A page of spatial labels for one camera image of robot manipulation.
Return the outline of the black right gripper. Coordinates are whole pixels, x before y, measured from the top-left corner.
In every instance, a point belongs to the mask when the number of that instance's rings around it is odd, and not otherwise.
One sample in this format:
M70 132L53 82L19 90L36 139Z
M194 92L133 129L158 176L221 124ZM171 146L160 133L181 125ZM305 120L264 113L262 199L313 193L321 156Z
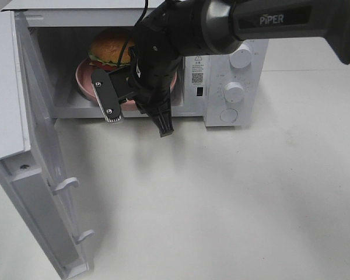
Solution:
M179 5L160 5L137 23L132 31L131 85L139 110L148 114L161 137L171 135L172 102L170 84L181 57L171 36L176 30Z

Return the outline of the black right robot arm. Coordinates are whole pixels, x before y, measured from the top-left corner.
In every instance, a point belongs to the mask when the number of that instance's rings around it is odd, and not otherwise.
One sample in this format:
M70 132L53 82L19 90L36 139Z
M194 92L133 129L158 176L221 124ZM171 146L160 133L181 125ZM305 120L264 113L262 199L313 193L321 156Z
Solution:
M350 64L350 1L165 1L138 22L130 49L139 110L173 132L170 84L184 57L226 55L259 39L324 38Z

